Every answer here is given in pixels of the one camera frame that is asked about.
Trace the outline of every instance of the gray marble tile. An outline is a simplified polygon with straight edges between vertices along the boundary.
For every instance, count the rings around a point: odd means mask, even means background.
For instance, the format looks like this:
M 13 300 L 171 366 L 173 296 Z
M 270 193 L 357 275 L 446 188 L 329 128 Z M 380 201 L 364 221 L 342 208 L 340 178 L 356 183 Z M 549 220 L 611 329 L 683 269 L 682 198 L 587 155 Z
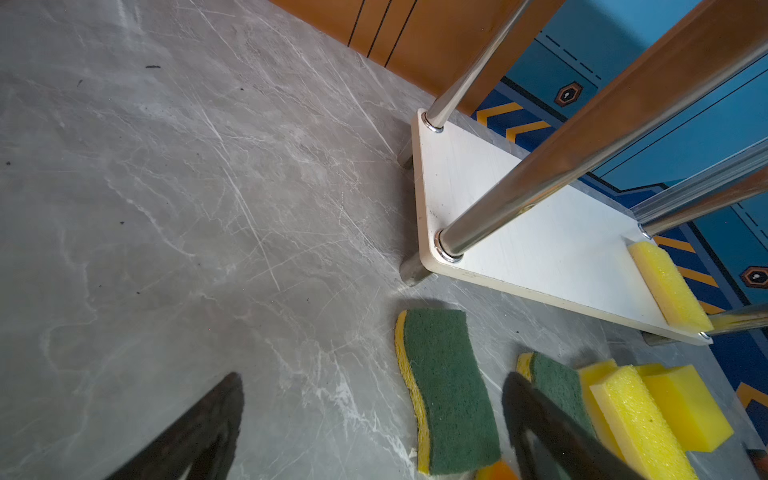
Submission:
M 500 428 L 521 352 L 693 362 L 738 430 L 695 465 L 749 478 L 759 439 L 708 349 L 400 283 L 418 88 L 264 0 L 7 0 L 0 22 L 0 478 L 103 478 L 232 370 L 230 478 L 420 477 L 393 327 L 424 305 L 468 312 Z

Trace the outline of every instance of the stainless steel pole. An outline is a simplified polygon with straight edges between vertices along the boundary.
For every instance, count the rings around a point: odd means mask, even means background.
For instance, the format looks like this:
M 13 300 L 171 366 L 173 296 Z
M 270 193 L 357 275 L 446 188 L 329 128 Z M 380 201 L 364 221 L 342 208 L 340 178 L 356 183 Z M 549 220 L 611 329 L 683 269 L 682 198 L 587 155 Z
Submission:
M 759 329 L 768 326 L 768 304 L 750 305 L 730 312 L 710 315 L 714 329 L 707 332 L 709 336 L 725 333 L 743 332 L 744 330 Z M 676 342 L 666 336 L 643 332 L 643 339 L 648 345 L 663 345 Z
M 451 116 L 453 111 L 458 106 L 458 103 L 464 98 L 467 90 L 472 86 L 472 83 L 480 75 L 480 72 L 491 59 L 491 56 L 496 52 L 499 45 L 502 44 L 507 34 L 515 27 L 520 21 L 520 17 L 523 15 L 528 6 L 533 0 L 523 0 L 514 14 L 507 20 L 502 28 L 499 29 L 496 36 L 491 40 L 491 43 L 485 47 L 485 50 L 478 55 L 472 66 L 464 73 L 460 79 L 455 81 L 453 85 L 442 95 L 435 99 L 432 106 L 427 110 L 423 116 L 423 121 L 432 126 L 437 131 L 442 131 L 443 125 L 448 121 L 448 117 Z
M 638 222 L 650 223 L 766 165 L 768 137 L 640 202 L 632 207 L 632 213 Z
M 652 237 L 766 191 L 768 191 L 768 167 L 763 167 L 726 190 L 700 198 L 688 207 L 666 217 L 643 223 L 643 230 Z
M 454 258 L 768 52 L 768 2 L 705 0 L 439 234 Z
M 638 125 L 635 130 L 616 138 L 607 145 L 596 146 L 593 152 L 584 157 L 572 155 L 564 155 L 560 158 L 543 157 L 543 155 L 537 155 L 535 151 L 440 233 L 442 249 L 451 257 L 460 257 L 477 242 L 688 108 L 696 100 L 767 52 L 768 44 L 760 45 L 730 67 L 722 70 L 720 74 L 676 101 L 652 121 Z M 553 141 L 556 137 L 557 132 L 550 137 L 549 141 Z

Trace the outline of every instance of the green and yellow sponge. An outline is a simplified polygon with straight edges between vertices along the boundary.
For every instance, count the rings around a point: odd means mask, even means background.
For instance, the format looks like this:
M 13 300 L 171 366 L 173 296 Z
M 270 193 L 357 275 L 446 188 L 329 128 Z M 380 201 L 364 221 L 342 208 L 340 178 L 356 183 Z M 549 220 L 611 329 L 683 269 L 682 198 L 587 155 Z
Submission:
M 578 372 L 539 352 L 522 353 L 517 372 L 592 438 L 597 438 L 581 394 Z
M 400 313 L 395 327 L 400 372 L 419 427 L 419 471 L 467 472 L 501 458 L 498 430 L 460 310 Z

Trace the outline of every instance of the orange wooden panel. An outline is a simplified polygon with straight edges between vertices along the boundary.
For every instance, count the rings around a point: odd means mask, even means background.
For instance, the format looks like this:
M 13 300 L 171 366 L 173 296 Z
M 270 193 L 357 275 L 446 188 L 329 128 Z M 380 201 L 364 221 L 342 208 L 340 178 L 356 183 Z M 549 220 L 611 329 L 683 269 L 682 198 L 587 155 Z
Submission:
M 366 0 L 362 4 L 360 17 L 357 19 L 357 26 L 352 33 L 352 41 L 349 43 L 351 48 L 363 56 L 368 56 L 391 3 L 392 0 Z
M 406 26 L 406 20 L 409 20 L 408 16 L 411 13 L 411 9 L 415 7 L 417 1 L 392 0 L 368 58 L 379 65 L 386 65 L 386 61 L 389 60 L 389 54 L 392 53 L 400 32 Z
M 270 0 L 286 12 L 301 18 L 342 42 L 349 44 L 363 0 Z
M 386 67 L 430 94 L 439 95 L 464 73 L 520 1 L 416 0 Z M 531 4 L 464 97 L 460 111 L 471 114 L 480 105 L 563 2 L 537 0 Z M 383 26 L 379 33 L 382 40 Z M 373 51 L 378 55 L 379 48 L 384 47 L 383 43 L 379 47 L 377 39 Z M 371 58 L 381 63 L 373 53 Z

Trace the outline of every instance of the white shelf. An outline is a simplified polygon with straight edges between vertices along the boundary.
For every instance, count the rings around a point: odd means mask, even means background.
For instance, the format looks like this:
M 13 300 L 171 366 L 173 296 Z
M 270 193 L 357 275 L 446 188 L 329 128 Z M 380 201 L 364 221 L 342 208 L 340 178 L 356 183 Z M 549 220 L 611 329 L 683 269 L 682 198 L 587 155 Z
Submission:
M 695 345 L 711 340 L 667 325 L 627 251 L 647 240 L 637 222 L 565 187 L 475 245 L 458 263 L 433 245 L 520 159 L 446 123 L 411 122 L 419 256 L 432 272 Z

